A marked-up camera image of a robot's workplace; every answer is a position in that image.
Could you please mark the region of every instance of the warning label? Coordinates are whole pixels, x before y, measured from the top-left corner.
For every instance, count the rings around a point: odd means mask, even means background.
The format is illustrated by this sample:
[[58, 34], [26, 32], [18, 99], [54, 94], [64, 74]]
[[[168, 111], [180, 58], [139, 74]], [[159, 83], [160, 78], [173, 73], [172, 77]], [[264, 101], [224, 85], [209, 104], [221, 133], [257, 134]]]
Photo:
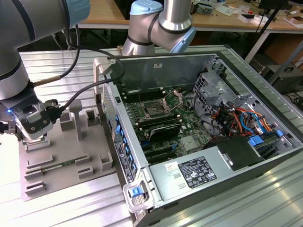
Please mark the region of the warning label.
[[204, 156], [181, 163], [178, 166], [190, 188], [217, 179]]

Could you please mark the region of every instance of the white table leg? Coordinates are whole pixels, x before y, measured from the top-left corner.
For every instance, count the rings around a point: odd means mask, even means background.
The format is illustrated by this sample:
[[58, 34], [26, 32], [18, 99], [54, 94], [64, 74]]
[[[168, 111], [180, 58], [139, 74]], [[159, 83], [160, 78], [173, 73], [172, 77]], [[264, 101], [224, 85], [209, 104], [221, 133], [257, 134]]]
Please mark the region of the white table leg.
[[255, 56], [255, 54], [257, 53], [257, 51], [260, 49], [260, 47], [262, 46], [262, 44], [265, 42], [265, 40], [267, 39], [267, 37], [269, 36], [270, 32], [269, 31], [265, 31], [261, 37], [259, 38], [259, 40], [256, 42], [256, 44], [254, 45], [254, 47], [251, 49], [250, 53], [247, 55], [247, 57], [245, 58], [245, 61], [247, 63], [249, 63], [251, 61], [251, 59]]

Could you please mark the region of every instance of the wire bundle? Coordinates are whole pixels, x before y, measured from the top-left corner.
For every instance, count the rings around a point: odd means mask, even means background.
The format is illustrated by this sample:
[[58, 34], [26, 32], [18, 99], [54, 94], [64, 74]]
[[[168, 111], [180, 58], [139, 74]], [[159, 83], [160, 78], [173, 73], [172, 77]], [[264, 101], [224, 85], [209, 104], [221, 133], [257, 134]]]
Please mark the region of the wire bundle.
[[235, 110], [237, 110], [237, 111], [239, 111], [239, 112], [242, 113], [242, 114], [241, 114], [241, 117], [240, 117], [241, 124], [242, 124], [242, 126], [243, 126], [246, 130], [250, 131], [250, 132], [252, 133], [252, 135], [255, 135], [254, 131], [253, 131], [252, 129], [248, 128], [248, 127], [245, 125], [245, 123], [244, 123], [244, 119], [243, 119], [243, 118], [244, 118], [244, 115], [245, 115], [245, 114], [248, 115], [248, 120], [249, 120], [249, 114], [250, 114], [251, 116], [253, 116], [253, 117], [256, 119], [256, 121], [257, 121], [259, 127], [262, 129], [263, 133], [267, 133], [267, 132], [272, 131], [271, 128], [268, 126], [268, 124], [267, 124], [267, 122], [266, 122], [266, 120], [265, 120], [265, 117], [263, 117], [263, 118], [262, 118], [262, 121], [260, 121], [260, 119], [259, 119], [258, 116], [262, 117], [261, 114], [255, 112], [255, 111], [253, 111], [253, 110], [246, 110], [246, 109], [244, 109], [244, 108], [235, 108]]
[[300, 110], [303, 111], [303, 96], [300, 96], [298, 93], [286, 94], [285, 96], [290, 98], [290, 101], [295, 104]]
[[[212, 119], [217, 120], [217, 118], [219, 117], [219, 113], [226, 112], [227, 108], [228, 107], [224, 107], [224, 109], [220, 108], [212, 116]], [[241, 136], [255, 135], [253, 129], [251, 129], [248, 126], [251, 117], [255, 118], [259, 127], [262, 129], [263, 133], [272, 131], [271, 128], [268, 126], [265, 117], [253, 110], [247, 110], [244, 108], [236, 107], [234, 108], [234, 111], [232, 113], [228, 112], [228, 115], [233, 117], [231, 126], [230, 126], [231, 122], [230, 123], [227, 122], [224, 126], [226, 130], [229, 130], [229, 136], [232, 136], [233, 134], [238, 134]]]

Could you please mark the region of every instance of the robotic arm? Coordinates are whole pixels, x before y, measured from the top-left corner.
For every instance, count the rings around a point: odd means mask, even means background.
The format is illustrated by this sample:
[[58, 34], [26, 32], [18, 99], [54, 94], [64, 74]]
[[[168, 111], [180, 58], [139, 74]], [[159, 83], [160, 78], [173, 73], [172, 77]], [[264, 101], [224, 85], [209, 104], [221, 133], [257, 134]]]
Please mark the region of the robotic arm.
[[164, 8], [152, 0], [135, 1], [122, 55], [153, 54], [154, 44], [170, 53], [184, 52], [196, 34], [190, 6], [191, 0], [165, 0]]
[[0, 0], [0, 120], [14, 119], [30, 139], [53, 128], [58, 116], [50, 113], [58, 103], [37, 99], [17, 48], [64, 30], [66, 18], [72, 27], [88, 17], [89, 0], [65, 1], [69, 15], [61, 0]]
[[[123, 55], [154, 53], [154, 44], [171, 53], [183, 52], [196, 30], [189, 13], [191, 0], [165, 0], [163, 6], [152, 0], [135, 1], [131, 9], [128, 38]], [[68, 101], [62, 108], [57, 100], [45, 104], [38, 100], [33, 84], [23, 65], [17, 48], [72, 27], [86, 19], [90, 12], [89, 0], [0, 0], [0, 121], [15, 121], [22, 134], [37, 139], [53, 128]], [[117, 60], [120, 76], [88, 85], [81, 92], [119, 80], [125, 69], [115, 56], [94, 48]], [[0, 134], [12, 132], [11, 124], [0, 122]]]

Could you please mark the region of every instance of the blue latch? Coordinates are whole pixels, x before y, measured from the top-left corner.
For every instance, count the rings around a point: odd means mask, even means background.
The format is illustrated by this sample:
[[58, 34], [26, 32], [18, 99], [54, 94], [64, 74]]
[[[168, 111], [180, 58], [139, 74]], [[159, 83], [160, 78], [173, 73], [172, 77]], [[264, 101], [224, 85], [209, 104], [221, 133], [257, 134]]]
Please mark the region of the blue latch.
[[132, 167], [133, 167], [133, 171], [136, 173], [136, 172], [137, 172], [136, 164], [134, 163], [134, 164], [132, 165]]
[[144, 191], [143, 191], [143, 188], [142, 187], [136, 187], [136, 188], [132, 188], [130, 191], [129, 191], [131, 197], [137, 197], [139, 195], [143, 195], [144, 194]]
[[278, 135], [278, 137], [284, 136], [284, 133], [281, 130], [277, 130], [276, 134]]
[[116, 128], [116, 135], [118, 135], [120, 133], [121, 130], [121, 125], [118, 125]]
[[130, 164], [132, 164], [133, 161], [134, 161], [134, 158], [133, 158], [132, 155], [130, 155], [129, 158], [128, 158], [128, 162], [129, 162]]
[[126, 151], [126, 155], [129, 156], [129, 154], [131, 153], [130, 149], [128, 146], [125, 147], [125, 151]]
[[250, 138], [250, 144], [255, 146], [258, 145], [260, 143], [263, 143], [263, 139], [260, 136], [254, 136]]

